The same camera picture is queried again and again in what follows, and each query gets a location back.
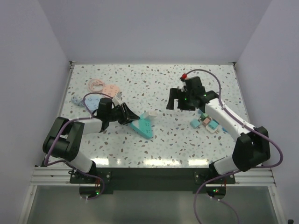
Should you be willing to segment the teal triangular power strip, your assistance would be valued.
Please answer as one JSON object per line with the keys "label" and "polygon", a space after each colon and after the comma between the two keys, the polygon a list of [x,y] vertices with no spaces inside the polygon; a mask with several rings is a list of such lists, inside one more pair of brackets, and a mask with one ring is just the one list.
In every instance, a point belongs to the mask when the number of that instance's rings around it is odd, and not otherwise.
{"label": "teal triangular power strip", "polygon": [[145,114],[141,114],[140,119],[132,121],[129,126],[145,139],[151,139],[154,136],[151,120],[145,118]]}

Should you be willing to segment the teal green plug adapter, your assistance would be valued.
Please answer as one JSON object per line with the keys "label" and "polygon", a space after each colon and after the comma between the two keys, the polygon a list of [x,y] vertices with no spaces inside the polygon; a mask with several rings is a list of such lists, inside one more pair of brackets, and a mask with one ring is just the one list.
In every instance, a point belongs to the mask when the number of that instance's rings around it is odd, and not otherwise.
{"label": "teal green plug adapter", "polygon": [[216,130],[217,127],[218,127],[218,122],[215,121],[215,120],[211,120],[209,123],[208,123],[208,127],[211,128],[212,130]]}

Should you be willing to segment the blue round power strip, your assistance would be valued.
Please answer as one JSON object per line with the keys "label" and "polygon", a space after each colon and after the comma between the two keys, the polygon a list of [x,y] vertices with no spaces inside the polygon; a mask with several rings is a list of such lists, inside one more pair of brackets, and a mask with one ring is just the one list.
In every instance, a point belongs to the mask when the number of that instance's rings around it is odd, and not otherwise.
{"label": "blue round power strip", "polygon": [[101,97],[97,95],[89,95],[85,98],[85,105],[90,111],[98,109]]}

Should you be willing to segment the pink round power strip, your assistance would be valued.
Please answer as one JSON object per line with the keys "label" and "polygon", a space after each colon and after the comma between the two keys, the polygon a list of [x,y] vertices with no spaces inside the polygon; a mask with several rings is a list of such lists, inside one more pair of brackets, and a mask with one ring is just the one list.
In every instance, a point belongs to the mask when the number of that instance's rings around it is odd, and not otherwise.
{"label": "pink round power strip", "polygon": [[117,85],[107,84],[103,87],[102,93],[110,97],[115,97],[119,93],[120,89]]}

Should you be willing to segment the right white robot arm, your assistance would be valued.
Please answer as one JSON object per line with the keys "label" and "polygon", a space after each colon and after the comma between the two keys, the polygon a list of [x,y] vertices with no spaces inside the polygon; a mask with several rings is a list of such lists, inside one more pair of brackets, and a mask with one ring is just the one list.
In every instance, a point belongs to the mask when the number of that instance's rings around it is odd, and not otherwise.
{"label": "right white robot arm", "polygon": [[242,120],[221,102],[221,98],[216,92],[206,91],[199,77],[188,78],[186,74],[183,74],[180,80],[184,86],[181,89],[170,89],[166,108],[172,110],[174,101],[178,100],[178,109],[180,110],[200,109],[225,128],[235,141],[231,156],[210,164],[208,178],[211,182],[219,183],[224,179],[226,173],[238,170],[246,172],[270,158],[270,145],[264,139],[268,136],[268,131],[264,127],[256,128]]}

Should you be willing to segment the brownish pink plug adapter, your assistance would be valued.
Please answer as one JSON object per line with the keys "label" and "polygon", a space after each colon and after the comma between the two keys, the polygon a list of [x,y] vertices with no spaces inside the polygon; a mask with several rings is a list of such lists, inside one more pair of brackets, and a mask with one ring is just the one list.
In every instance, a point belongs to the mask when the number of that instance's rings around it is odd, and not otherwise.
{"label": "brownish pink plug adapter", "polygon": [[202,125],[207,126],[211,122],[211,120],[212,119],[210,117],[206,117],[205,119],[202,120]]}

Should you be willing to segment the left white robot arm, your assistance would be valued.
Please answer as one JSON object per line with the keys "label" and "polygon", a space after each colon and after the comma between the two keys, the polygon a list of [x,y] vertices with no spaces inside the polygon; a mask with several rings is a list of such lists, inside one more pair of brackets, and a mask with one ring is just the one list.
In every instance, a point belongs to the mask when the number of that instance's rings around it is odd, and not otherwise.
{"label": "left white robot arm", "polygon": [[105,131],[111,122],[117,121],[121,125],[139,120],[126,103],[116,103],[111,98],[101,98],[98,109],[90,117],[69,120],[58,117],[55,119],[44,143],[43,152],[46,154],[44,165],[58,163],[49,162],[50,156],[59,158],[73,169],[78,170],[80,177],[86,183],[92,183],[97,177],[94,161],[84,155],[80,149],[82,136],[90,133]]}

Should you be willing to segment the light green plug adapter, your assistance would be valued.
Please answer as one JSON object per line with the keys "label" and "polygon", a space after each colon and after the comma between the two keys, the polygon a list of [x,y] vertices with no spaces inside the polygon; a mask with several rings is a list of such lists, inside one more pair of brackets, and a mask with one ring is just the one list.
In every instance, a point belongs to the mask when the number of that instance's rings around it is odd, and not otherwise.
{"label": "light green plug adapter", "polygon": [[206,113],[202,113],[202,114],[200,115],[200,120],[205,120],[207,117],[208,117],[208,114],[206,114]]}

